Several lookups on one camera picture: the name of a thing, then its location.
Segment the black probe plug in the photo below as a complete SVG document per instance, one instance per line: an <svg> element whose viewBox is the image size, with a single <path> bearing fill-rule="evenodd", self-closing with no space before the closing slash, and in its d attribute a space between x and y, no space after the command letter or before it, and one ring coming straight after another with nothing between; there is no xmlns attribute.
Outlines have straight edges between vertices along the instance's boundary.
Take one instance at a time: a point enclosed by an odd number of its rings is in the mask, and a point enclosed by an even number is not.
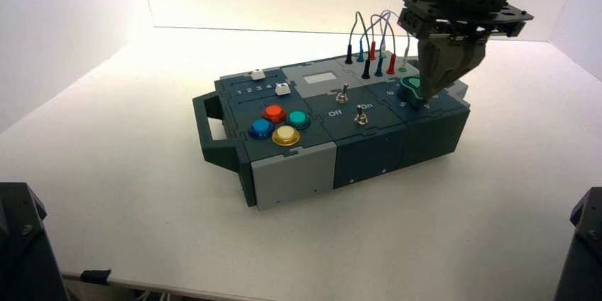
<svg viewBox="0 0 602 301"><path fill-rule="evenodd" d="M366 60L366 64L363 65L363 74L361 75L361 78L364 80L367 80L370 78L370 58L368 58Z"/></svg>
<svg viewBox="0 0 602 301"><path fill-rule="evenodd" d="M345 59L345 63L350 65L354 61L351 59L351 43L347 46L347 58Z"/></svg>

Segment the carrying handle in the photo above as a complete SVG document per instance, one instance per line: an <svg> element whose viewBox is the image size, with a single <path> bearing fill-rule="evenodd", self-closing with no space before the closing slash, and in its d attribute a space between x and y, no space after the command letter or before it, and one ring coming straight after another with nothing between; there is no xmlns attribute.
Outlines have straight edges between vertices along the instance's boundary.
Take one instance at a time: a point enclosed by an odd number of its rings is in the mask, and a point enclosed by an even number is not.
<svg viewBox="0 0 602 301"><path fill-rule="evenodd" d="M204 159L237 173L240 168L240 161L236 154L236 147L240 142L234 139L214 140L207 119L224 119L221 97L217 92L201 95L192 100L192 105L195 108Z"/></svg>

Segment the blue button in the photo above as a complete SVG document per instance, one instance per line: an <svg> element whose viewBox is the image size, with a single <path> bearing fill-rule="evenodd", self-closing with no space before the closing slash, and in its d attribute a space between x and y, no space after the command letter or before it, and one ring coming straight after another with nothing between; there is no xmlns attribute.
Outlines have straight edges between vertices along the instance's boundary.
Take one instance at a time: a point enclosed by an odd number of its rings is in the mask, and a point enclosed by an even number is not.
<svg viewBox="0 0 602 301"><path fill-rule="evenodd" d="M272 125L268 120L258 119L253 121L248 133L255 139L265 139L271 136L273 131L274 125Z"/></svg>
<svg viewBox="0 0 602 301"><path fill-rule="evenodd" d="M310 118L303 111L291 111L288 114L288 124L296 129L305 129L310 125Z"/></svg>

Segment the yellow button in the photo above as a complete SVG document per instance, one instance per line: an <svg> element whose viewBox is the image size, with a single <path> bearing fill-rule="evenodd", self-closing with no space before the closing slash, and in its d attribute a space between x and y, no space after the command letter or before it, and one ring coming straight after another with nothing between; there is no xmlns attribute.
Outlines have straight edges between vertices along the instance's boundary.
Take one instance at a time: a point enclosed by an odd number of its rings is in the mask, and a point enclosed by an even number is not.
<svg viewBox="0 0 602 301"><path fill-rule="evenodd" d="M291 126L280 126L272 133L272 141L280 146L292 146L299 142L299 131Z"/></svg>

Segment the display screen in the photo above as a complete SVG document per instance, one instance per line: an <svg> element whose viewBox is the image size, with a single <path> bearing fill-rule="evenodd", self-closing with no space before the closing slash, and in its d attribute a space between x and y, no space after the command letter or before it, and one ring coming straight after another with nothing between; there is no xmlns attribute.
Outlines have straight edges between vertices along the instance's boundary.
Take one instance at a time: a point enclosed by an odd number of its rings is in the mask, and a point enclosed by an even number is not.
<svg viewBox="0 0 602 301"><path fill-rule="evenodd" d="M336 79L336 76L334 76L333 72L321 72L319 74L304 76L303 78L307 83L312 84L328 80L334 80Z"/></svg>

